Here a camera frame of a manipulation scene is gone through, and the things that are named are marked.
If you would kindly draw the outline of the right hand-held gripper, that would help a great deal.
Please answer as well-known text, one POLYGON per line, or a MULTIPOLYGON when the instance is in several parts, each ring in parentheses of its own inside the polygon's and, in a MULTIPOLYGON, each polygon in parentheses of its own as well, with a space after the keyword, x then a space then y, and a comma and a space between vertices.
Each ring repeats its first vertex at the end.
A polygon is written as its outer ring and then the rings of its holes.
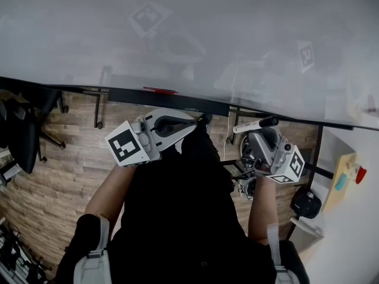
POLYGON ((253 171, 279 184, 297 183, 305 162, 298 147, 282 135, 278 123, 277 117, 266 117, 258 123, 261 129, 248 132, 253 171))

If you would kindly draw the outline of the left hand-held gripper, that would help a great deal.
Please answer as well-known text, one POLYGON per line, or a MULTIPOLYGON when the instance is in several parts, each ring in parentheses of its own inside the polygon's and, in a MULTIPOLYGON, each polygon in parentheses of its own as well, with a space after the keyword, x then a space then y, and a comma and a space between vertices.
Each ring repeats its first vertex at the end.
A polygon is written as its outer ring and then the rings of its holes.
POLYGON ((195 128, 206 129, 213 119, 203 113, 194 117, 174 109, 158 108, 134 121, 124 121, 105 142, 120 167, 150 163, 162 158, 162 152, 181 141, 195 128))

